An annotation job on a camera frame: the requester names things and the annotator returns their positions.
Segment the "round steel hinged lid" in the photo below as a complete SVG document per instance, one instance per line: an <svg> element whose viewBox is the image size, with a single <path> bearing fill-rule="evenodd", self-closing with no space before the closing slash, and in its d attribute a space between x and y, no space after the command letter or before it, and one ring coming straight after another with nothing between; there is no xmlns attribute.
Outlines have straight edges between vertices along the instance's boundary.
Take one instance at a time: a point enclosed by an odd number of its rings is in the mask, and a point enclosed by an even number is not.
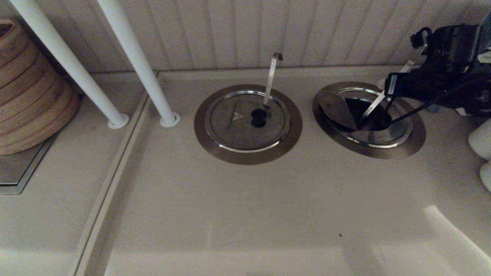
<svg viewBox="0 0 491 276"><path fill-rule="evenodd" d="M221 148L236 153L258 153L278 145L290 129L290 111L284 101L270 96L263 105L264 92L239 90L219 96L205 109L205 130ZM262 108L268 113L266 125L255 128L251 112Z"/></svg>
<svg viewBox="0 0 491 276"><path fill-rule="evenodd" d="M355 120L351 115L347 99L361 99L372 102L381 92L361 87L341 87L340 89L324 89L320 91L315 99L327 121L337 133L347 140L362 146L378 149L396 148L410 140L416 130L416 124L411 119L396 121L400 108L393 105L393 110L389 109L391 101L385 96L379 105L384 108L392 117L389 127L382 131L360 131Z"/></svg>

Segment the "black rounded plastic object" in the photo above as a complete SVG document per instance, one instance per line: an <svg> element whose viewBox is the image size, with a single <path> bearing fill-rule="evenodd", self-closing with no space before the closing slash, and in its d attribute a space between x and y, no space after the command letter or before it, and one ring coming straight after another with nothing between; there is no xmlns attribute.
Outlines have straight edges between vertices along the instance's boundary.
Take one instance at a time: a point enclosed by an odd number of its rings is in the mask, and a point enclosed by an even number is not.
<svg viewBox="0 0 491 276"><path fill-rule="evenodd" d="M266 119L268 117L268 113L262 109L257 108L251 112L251 124L255 128L262 128L266 125Z"/></svg>

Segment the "recessed dark soup pot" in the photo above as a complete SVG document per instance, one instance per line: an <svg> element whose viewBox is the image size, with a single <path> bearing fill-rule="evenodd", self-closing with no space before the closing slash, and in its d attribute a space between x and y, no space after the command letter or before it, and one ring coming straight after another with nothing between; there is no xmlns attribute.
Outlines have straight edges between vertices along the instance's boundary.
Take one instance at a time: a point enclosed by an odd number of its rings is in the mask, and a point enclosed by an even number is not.
<svg viewBox="0 0 491 276"><path fill-rule="evenodd" d="M377 106L368 117L361 120L363 113L371 103L361 99L347 99L346 101L360 131L382 131L387 129L392 122L391 115L381 105Z"/></svg>

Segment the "teal striped container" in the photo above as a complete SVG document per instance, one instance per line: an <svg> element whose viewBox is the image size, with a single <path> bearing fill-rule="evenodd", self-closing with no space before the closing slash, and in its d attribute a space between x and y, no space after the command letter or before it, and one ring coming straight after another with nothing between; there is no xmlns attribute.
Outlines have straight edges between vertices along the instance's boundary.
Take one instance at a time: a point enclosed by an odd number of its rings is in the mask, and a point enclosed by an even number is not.
<svg viewBox="0 0 491 276"><path fill-rule="evenodd" d="M480 52L491 50L491 12L481 24Z"/></svg>

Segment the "white round support pole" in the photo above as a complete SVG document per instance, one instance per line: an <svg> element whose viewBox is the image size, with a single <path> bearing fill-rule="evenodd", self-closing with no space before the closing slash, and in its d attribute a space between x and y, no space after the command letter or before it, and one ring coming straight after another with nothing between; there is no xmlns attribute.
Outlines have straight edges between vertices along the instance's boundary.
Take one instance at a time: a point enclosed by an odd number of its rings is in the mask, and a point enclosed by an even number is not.
<svg viewBox="0 0 491 276"><path fill-rule="evenodd" d="M119 112L68 47L35 0L9 1L75 83L107 117L109 128L115 130L128 124L129 116Z"/></svg>
<svg viewBox="0 0 491 276"><path fill-rule="evenodd" d="M164 128L174 127L179 123L181 117L171 109L119 0L96 1L156 107L161 117L161 126Z"/></svg>

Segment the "bamboo steamer basket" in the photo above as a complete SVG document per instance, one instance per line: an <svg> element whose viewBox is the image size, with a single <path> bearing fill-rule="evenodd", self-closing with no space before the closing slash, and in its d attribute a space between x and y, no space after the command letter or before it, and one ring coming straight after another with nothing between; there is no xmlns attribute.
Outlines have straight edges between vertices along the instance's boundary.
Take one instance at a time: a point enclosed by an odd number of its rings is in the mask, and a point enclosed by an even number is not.
<svg viewBox="0 0 491 276"><path fill-rule="evenodd" d="M14 18L0 18L0 67L18 56L30 38Z"/></svg>
<svg viewBox="0 0 491 276"><path fill-rule="evenodd" d="M0 67L0 88L6 86L28 70L39 55L38 47L29 42L23 51L12 61Z"/></svg>
<svg viewBox="0 0 491 276"><path fill-rule="evenodd" d="M0 136L23 127L50 108L67 107L75 94L71 87L61 80L55 80L42 94L33 99L12 100L0 106Z"/></svg>
<svg viewBox="0 0 491 276"><path fill-rule="evenodd" d="M30 123L23 133L27 136L10 145L0 146L0 155L12 155L28 150L44 142L55 133L63 129L78 111L80 97L75 94L70 99L67 107L54 119L47 123Z"/></svg>
<svg viewBox="0 0 491 276"><path fill-rule="evenodd" d="M35 62L8 84L0 86L0 105L3 105L33 86L51 68L47 59L39 56Z"/></svg>
<svg viewBox="0 0 491 276"><path fill-rule="evenodd" d="M38 81L11 101L0 105L0 122L31 107L46 108L60 97L63 79L54 70L47 70Z"/></svg>

